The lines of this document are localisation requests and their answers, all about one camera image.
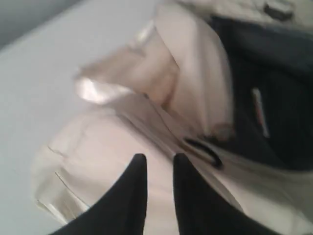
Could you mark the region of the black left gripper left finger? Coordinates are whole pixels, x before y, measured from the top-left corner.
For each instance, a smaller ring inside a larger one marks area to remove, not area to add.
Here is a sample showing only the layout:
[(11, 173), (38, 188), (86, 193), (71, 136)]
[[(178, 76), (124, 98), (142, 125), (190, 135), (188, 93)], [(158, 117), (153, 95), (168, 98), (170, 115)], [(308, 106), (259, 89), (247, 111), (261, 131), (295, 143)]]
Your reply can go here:
[(147, 211), (147, 161), (135, 154), (114, 185), (54, 235), (142, 235)]

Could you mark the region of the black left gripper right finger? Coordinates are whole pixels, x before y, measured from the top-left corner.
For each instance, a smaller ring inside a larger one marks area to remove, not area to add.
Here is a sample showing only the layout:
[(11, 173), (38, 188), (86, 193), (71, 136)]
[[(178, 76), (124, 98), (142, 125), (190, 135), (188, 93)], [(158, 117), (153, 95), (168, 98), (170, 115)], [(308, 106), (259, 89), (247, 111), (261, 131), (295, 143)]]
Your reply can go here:
[(184, 154), (174, 157), (175, 209), (181, 235), (262, 235), (246, 217), (206, 183)]

